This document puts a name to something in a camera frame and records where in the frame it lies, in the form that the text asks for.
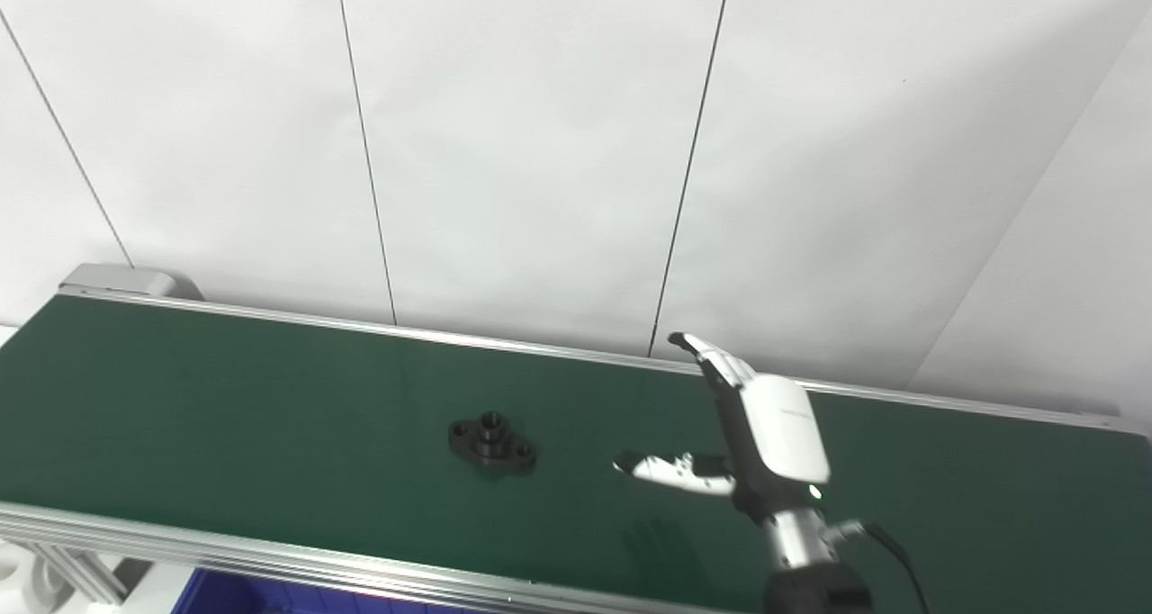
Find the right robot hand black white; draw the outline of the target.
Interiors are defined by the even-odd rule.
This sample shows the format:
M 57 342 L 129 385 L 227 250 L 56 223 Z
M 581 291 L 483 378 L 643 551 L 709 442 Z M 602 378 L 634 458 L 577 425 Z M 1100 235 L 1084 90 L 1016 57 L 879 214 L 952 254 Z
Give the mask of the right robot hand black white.
M 694 356 L 713 392 L 727 453 L 626 450 L 614 458 L 613 469 L 673 490 L 729 498 L 753 522 L 805 507 L 810 487 L 831 478 L 808 391 L 789 377 L 765 376 L 690 332 L 670 332 L 668 342 Z

